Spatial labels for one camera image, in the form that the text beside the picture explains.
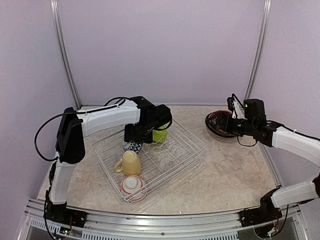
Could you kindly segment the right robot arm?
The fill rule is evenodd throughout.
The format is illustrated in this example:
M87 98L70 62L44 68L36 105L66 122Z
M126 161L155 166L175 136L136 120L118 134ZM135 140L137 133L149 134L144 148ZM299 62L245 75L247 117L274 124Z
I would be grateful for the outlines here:
M282 123L267 120L264 102L261 99L246 99L238 103L234 97L229 97L228 113L219 112L214 118L214 130L235 137L249 136L256 142L267 147L290 152L316 167L320 166L320 140L319 138L299 133ZM256 218L266 222L276 209L290 204L308 202L320 197L320 178L287 187L281 187L271 193L264 203L256 210Z

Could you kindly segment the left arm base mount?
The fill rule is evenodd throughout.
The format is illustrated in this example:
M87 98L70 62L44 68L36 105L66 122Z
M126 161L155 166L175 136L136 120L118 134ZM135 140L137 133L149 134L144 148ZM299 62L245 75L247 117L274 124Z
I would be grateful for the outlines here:
M68 225L71 227L84 228L88 213L81 210L67 208L67 204L46 205L43 217L56 223Z

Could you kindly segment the yellow mug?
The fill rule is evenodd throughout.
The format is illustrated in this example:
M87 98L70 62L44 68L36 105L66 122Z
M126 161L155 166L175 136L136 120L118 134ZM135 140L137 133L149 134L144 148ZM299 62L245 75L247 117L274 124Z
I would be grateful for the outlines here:
M114 166L115 173L123 173L125 176L138 176L141 174L141 160L136 152L126 151Z

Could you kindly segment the blue white patterned bowl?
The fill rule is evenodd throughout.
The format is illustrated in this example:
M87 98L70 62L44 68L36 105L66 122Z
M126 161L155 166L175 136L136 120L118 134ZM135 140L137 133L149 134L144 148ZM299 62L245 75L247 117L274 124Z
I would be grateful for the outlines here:
M138 142L122 142L122 148L125 152L127 151L133 151L136 154L138 154L144 147L143 143L138 143Z

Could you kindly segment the green bowl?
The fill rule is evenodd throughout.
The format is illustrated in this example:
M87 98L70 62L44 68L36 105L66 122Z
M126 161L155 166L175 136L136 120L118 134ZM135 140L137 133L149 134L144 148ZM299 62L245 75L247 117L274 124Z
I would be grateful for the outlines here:
M166 128L166 126L163 125L159 128L160 130L153 130L152 131L153 143L162 144L166 141L168 131L165 128Z

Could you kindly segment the small black plate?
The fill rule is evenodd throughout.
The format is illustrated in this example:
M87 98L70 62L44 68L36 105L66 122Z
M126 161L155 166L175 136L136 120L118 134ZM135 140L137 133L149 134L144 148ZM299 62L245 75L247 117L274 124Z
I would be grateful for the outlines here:
M228 134L228 120L232 118L232 115L232 112L229 110L217 110L213 112L208 118L210 128L217 133Z

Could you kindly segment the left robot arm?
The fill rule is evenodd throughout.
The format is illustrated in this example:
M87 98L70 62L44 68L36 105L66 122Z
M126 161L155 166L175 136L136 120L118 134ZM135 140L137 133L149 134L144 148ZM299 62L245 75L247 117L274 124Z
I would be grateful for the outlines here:
M142 144L153 142L154 131L164 131L173 122L169 107L154 105L143 96L115 97L114 104L107 102L102 107L74 110L66 108L45 122L60 118L56 134L55 156L40 157L53 163L53 176L46 195L46 201L52 204L49 212L57 221L63 223L70 218L70 211L63 205L67 202L67 193L74 169L86 154L84 139L100 131L124 126L124 143L134 150Z

